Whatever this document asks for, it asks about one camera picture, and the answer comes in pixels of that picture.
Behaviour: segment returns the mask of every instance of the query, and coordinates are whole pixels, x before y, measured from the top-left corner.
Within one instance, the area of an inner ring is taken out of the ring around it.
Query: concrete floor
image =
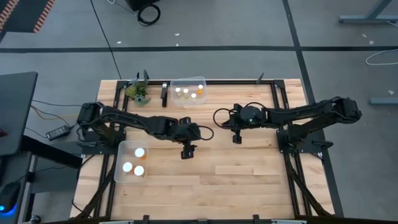
[[[398,27],[340,25],[340,14],[364,14],[376,0],[290,0],[301,46],[398,45]],[[168,0],[160,1],[160,21],[141,27],[134,14],[94,0],[99,19],[113,47],[271,45],[293,46],[282,1]],[[398,12],[394,1],[386,12]],[[38,34],[7,33],[0,48],[107,47],[89,0],[57,0]],[[316,100],[348,96],[363,112],[359,122],[326,128],[336,183],[346,217],[398,220],[398,108],[368,105],[372,96],[398,94],[398,65],[368,66],[375,52],[304,52]],[[202,51],[117,52],[123,78],[146,69],[151,78],[301,78],[295,52]],[[398,61],[398,53],[375,61]],[[0,73],[39,73],[34,98],[52,103],[81,104],[95,100],[100,80],[117,79],[110,53],[0,54]],[[77,114],[79,108],[35,103],[55,114]],[[68,119],[70,124],[75,118]],[[31,113],[27,126],[46,133],[61,121],[43,121]],[[30,131],[26,135],[46,141]],[[75,140],[71,134],[62,141]],[[51,163],[39,162],[40,166]],[[62,175],[75,176],[74,170]],[[57,193],[38,195],[34,212],[43,221],[68,218],[75,182]],[[56,209],[46,208],[57,205]]]

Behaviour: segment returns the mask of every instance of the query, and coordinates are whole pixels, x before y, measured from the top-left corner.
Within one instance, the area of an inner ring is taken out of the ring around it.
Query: clear plastic container
[[[145,141],[122,141],[119,144],[114,181],[117,183],[145,181],[148,152],[148,143]]]
[[[191,77],[172,80],[170,82],[170,86],[172,99],[176,106],[199,105],[204,103],[207,99],[205,77]]]

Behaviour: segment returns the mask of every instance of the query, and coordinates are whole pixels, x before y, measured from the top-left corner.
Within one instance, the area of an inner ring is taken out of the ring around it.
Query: white cable
[[[393,24],[392,22],[387,22],[387,23],[389,23],[389,24],[391,24],[391,25],[393,25],[393,26],[398,27],[397,24]],[[387,53],[387,52],[396,52],[396,51],[398,51],[398,49],[395,49],[395,50],[383,50],[382,52],[378,52],[378,53],[376,53],[376,54],[374,54],[374,55],[369,56],[369,57],[365,60],[365,62],[366,62],[367,65],[398,65],[398,62],[392,62],[392,63],[370,63],[370,62],[369,62],[369,59],[370,59],[370,58],[373,58],[374,56],[377,56],[377,55],[383,54],[383,53]]]

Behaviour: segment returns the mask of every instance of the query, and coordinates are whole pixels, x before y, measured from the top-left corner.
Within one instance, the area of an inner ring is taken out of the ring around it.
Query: wooden table
[[[284,81],[290,107],[306,105],[300,80]],[[97,100],[112,106],[116,82],[102,81]],[[126,128],[127,140],[147,139],[149,142],[148,173],[141,184],[116,184],[112,220],[142,220],[143,215],[150,215],[151,220],[252,219],[254,214],[263,219],[294,217],[275,129],[244,130],[243,143],[239,145],[232,143],[231,131],[218,128],[212,121],[215,110],[232,108],[233,103],[245,105],[257,101],[273,108],[269,85],[208,85],[205,104],[185,107],[174,106],[169,94],[168,105],[162,108],[160,92],[161,86],[150,86],[150,103],[139,107],[129,102],[127,111],[141,116],[189,116],[192,122],[213,128],[215,136],[210,141],[195,141],[198,145],[195,157],[183,161],[180,158],[182,145],[156,140],[141,130]],[[220,123],[226,121],[228,114],[220,113],[216,119]],[[202,131],[204,138],[209,135],[209,131]],[[301,154],[301,160],[307,187],[325,210],[333,213],[321,160],[311,154]],[[97,155],[81,169],[75,194],[75,204],[80,208],[90,201],[98,188],[102,161],[103,156]],[[298,187],[296,191],[303,214]],[[100,215],[104,215],[107,198],[105,192]],[[73,208],[71,217],[77,214],[79,211]]]

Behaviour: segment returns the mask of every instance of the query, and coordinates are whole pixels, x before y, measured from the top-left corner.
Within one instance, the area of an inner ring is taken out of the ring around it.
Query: power adapter
[[[45,133],[49,141],[53,141],[54,139],[60,138],[62,136],[67,136],[70,133],[70,128],[67,125],[59,127],[55,130],[49,131]]]

